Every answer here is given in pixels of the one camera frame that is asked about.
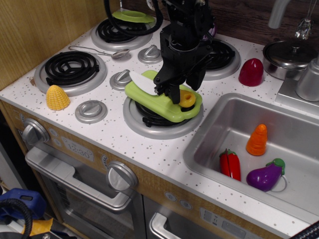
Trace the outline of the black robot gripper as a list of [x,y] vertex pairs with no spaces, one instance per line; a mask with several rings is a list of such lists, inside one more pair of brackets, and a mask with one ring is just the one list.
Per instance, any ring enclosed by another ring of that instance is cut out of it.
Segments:
[[158,95],[180,102],[179,86],[197,91],[206,73],[211,42],[202,38],[214,24],[207,0],[164,0],[170,24],[160,32],[163,66],[154,78]]

